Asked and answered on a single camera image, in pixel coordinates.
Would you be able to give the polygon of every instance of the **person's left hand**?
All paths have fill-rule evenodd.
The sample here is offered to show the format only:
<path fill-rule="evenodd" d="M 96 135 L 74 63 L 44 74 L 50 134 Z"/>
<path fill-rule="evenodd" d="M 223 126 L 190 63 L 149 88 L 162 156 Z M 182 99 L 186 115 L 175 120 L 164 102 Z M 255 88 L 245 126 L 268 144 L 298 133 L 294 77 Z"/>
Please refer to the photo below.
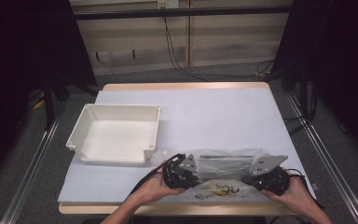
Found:
<path fill-rule="evenodd" d="M 139 200 L 139 203 L 146 204 L 156 202 L 167 195 L 178 195 L 185 191 L 185 189 L 170 189 L 164 183 L 162 174 L 156 174 L 146 180 L 131 196 Z"/>

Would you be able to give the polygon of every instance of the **plastic bag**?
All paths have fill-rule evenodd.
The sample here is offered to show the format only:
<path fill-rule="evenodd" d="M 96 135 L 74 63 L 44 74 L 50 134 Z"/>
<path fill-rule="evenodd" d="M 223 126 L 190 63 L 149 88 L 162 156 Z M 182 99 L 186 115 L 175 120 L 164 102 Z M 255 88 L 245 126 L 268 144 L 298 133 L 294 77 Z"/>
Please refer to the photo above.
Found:
<path fill-rule="evenodd" d="M 258 193 L 258 190 L 238 180 L 212 179 L 194 187 L 194 197 L 200 200 L 215 198 L 248 197 Z"/>
<path fill-rule="evenodd" d="M 159 149 L 152 157 L 154 166 L 160 165 L 176 153 L 167 149 Z M 193 154 L 198 171 L 195 174 L 201 182 L 210 179 L 243 180 L 250 178 L 250 170 L 258 157 L 269 155 L 260 148 L 238 150 L 188 150 L 186 155 Z"/>

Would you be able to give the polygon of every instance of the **wall outlet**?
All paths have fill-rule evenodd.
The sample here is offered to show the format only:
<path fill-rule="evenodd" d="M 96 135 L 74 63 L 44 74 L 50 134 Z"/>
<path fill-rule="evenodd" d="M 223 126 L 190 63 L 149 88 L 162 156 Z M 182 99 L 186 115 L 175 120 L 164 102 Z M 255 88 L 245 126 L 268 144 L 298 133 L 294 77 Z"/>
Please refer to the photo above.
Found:
<path fill-rule="evenodd" d="M 179 0 L 168 0 L 168 8 L 179 8 Z"/>
<path fill-rule="evenodd" d="M 158 0 L 157 1 L 157 9 L 168 8 L 168 0 Z"/>
<path fill-rule="evenodd" d="M 179 8 L 179 0 L 158 0 L 157 9 Z"/>

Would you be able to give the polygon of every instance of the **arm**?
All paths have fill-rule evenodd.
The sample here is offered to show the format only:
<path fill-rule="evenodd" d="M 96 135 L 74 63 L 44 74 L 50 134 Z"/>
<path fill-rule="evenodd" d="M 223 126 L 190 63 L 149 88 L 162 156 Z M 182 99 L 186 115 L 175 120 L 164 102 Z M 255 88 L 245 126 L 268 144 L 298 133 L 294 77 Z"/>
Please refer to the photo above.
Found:
<path fill-rule="evenodd" d="M 102 224 L 127 223 L 142 205 L 156 202 L 167 195 L 178 195 L 185 191 L 185 189 L 170 189 L 165 185 L 162 174 L 153 175 L 130 195 L 115 212 L 107 217 Z"/>
<path fill-rule="evenodd" d="M 290 178 L 289 189 L 278 196 L 271 191 L 261 190 L 272 201 L 282 203 L 289 210 L 308 218 L 313 224 L 333 223 L 327 214 L 316 204 L 298 177 Z"/>

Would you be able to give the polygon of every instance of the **white tray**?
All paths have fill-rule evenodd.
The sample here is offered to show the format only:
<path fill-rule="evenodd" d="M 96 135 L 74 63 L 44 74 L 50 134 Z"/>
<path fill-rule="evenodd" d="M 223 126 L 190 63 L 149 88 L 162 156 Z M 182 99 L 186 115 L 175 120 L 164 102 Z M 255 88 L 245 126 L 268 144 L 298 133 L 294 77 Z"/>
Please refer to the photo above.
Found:
<path fill-rule="evenodd" d="M 159 105 L 87 104 L 66 146 L 82 161 L 145 163 L 155 150 Z"/>

